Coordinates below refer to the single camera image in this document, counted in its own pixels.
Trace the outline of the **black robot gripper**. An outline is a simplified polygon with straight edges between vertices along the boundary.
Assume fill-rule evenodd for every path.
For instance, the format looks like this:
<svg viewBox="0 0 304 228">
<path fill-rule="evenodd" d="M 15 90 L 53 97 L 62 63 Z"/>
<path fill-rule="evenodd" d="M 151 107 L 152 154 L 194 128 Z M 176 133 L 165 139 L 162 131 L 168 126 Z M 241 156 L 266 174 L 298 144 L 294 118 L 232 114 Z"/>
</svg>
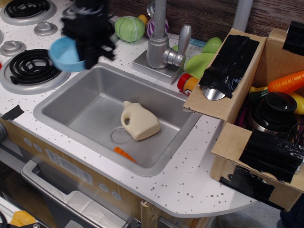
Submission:
<svg viewBox="0 0 304 228">
<path fill-rule="evenodd" d="M 114 60 L 115 44 L 109 39 L 109 0 L 75 0 L 76 19 L 62 18 L 63 34 L 76 41 L 78 56 L 92 68 L 104 56 Z"/>
</svg>

